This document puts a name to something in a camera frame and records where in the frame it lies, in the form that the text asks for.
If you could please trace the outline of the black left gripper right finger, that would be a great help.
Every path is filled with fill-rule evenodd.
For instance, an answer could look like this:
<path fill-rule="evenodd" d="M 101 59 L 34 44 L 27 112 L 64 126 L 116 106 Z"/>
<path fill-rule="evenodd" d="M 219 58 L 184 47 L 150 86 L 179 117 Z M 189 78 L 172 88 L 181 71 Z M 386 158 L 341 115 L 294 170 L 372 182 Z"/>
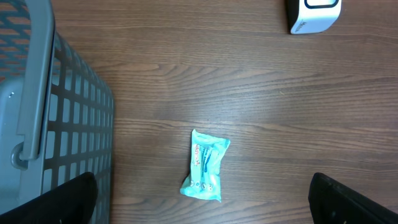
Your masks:
<path fill-rule="evenodd" d="M 317 172 L 308 201 L 314 224 L 397 224 L 397 214 L 331 177 Z"/>

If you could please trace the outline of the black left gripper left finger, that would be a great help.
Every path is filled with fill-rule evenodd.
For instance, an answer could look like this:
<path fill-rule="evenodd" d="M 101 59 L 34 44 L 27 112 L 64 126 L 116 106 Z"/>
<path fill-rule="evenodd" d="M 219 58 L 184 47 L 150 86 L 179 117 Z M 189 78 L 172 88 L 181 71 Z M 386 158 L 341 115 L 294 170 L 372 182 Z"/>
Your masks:
<path fill-rule="evenodd" d="M 95 175 L 85 172 L 1 215 L 1 224 L 88 223 L 98 197 Z"/>

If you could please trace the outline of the teal tissue wipes pack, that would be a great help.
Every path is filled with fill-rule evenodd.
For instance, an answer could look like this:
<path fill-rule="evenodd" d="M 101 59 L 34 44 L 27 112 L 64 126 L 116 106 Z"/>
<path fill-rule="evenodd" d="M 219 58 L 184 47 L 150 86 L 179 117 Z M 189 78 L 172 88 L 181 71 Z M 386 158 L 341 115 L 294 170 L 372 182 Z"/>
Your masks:
<path fill-rule="evenodd" d="M 180 193 L 200 200 L 221 201 L 221 160 L 231 141 L 192 131 L 190 173 Z"/>

